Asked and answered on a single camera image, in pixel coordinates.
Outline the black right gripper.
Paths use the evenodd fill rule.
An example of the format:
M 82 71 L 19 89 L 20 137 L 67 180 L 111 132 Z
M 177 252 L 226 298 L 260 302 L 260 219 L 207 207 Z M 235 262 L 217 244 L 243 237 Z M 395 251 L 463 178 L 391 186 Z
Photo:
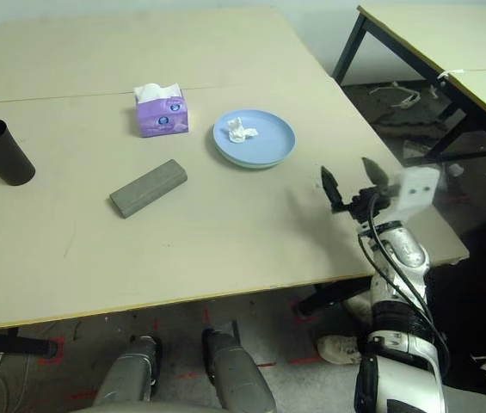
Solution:
M 367 157 L 363 157 L 361 160 L 366 175 L 374 186 L 361 189 L 349 203 L 342 202 L 338 183 L 324 166 L 321 167 L 321 181 L 323 191 L 330 203 L 331 212 L 333 214 L 348 212 L 359 224 L 364 224 L 368 220 L 370 211 L 372 211 L 372 216 L 376 217 L 391 205 L 391 200 L 399 194 L 400 186 L 389 185 L 389 177 L 376 162 Z

